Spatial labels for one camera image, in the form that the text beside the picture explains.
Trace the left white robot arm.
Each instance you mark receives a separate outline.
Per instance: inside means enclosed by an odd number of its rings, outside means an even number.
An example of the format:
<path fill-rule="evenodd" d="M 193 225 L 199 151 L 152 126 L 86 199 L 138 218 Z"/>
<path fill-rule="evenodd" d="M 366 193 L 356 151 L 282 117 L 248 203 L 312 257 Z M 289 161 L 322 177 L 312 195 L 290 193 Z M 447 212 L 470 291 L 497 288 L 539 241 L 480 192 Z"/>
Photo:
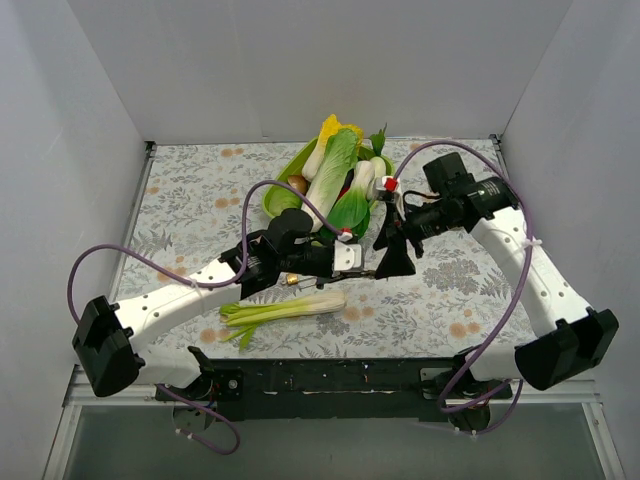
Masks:
<path fill-rule="evenodd" d="M 205 356 L 170 352 L 155 345 L 157 337 L 274 286 L 283 273 L 328 282 L 374 275 L 348 232 L 321 239 L 311 227 L 308 214 L 287 209 L 189 277 L 118 302 L 104 296 L 89 301 L 77 317 L 72 346 L 93 393 L 108 397 L 133 384 L 164 384 L 203 399 L 213 386 Z"/>

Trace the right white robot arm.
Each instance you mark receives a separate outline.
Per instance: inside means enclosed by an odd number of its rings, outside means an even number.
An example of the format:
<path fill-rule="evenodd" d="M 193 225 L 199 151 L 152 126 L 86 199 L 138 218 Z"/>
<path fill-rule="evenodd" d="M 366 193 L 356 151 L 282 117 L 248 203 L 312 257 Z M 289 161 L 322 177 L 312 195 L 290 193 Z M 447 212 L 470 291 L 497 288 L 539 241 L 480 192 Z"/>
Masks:
<path fill-rule="evenodd" d="M 598 366 L 619 322 L 610 310 L 596 311 L 566 281 L 538 239 L 530 236 L 524 208 L 499 176 L 476 180 L 457 153 L 423 168 L 434 193 L 432 202 L 404 201 L 393 177 L 376 181 L 374 191 L 386 205 L 374 244 L 385 252 L 379 279 L 416 272 L 423 241 L 464 229 L 491 256 L 524 308 L 534 340 L 522 345 L 490 344 L 464 353 L 463 366 L 452 373 L 454 389 L 475 397 L 492 380 L 523 380 L 537 390 Z"/>

